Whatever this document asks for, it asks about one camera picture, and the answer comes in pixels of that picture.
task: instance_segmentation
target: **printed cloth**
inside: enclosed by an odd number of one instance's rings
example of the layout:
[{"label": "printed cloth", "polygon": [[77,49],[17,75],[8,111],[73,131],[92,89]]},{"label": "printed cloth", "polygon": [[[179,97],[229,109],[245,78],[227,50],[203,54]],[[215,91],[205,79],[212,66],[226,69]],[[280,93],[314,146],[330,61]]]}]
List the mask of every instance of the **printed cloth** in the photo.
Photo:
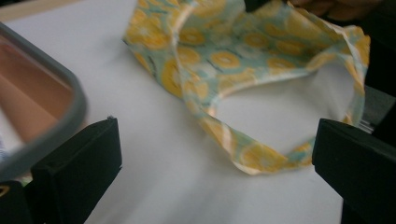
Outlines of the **printed cloth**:
[{"label": "printed cloth", "polygon": [[247,174],[311,164],[315,136],[282,154],[230,127],[216,113],[233,92],[314,76],[335,63],[353,79],[340,121],[361,121],[370,38],[359,27],[335,26],[280,0],[253,13],[243,0],[138,0],[123,41]]}]

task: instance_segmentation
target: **white table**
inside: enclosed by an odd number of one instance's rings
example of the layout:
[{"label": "white table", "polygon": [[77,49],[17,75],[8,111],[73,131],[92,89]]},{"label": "white table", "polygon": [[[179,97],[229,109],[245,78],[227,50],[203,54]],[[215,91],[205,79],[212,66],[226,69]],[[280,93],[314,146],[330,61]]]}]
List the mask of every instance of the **white table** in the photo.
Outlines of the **white table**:
[{"label": "white table", "polygon": [[123,167],[86,223],[337,224],[342,198],[314,167],[250,176],[121,41],[135,0],[83,0],[5,24],[70,69],[88,123],[118,119]]}]

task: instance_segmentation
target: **fabric bag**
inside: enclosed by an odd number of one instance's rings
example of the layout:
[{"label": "fabric bag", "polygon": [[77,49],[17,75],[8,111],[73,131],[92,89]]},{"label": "fabric bag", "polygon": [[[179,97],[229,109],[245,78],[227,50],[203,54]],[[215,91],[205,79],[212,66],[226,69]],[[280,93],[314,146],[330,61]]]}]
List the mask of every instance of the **fabric bag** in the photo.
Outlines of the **fabric bag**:
[{"label": "fabric bag", "polygon": [[[280,0],[252,13],[245,12],[243,0],[138,0],[123,41],[247,174],[274,174],[311,164],[316,133],[302,135],[287,153],[280,153],[273,144],[217,117],[225,96],[255,86],[283,92],[289,84],[278,88],[276,83],[298,83],[300,89],[289,96],[305,92],[301,98],[310,98],[310,106],[293,99],[269,106],[280,105],[271,116],[260,118],[279,120],[268,126],[269,135],[272,129],[280,130],[269,140],[297,136],[305,126],[303,117],[313,118],[315,107],[324,106],[330,119],[354,126],[361,121],[370,38],[359,27],[335,26]],[[302,108],[301,113],[293,111],[302,117],[295,119],[300,120],[293,124],[298,126],[295,133],[288,133],[288,116],[282,115],[286,105]],[[326,117],[316,116],[316,125]]]}]

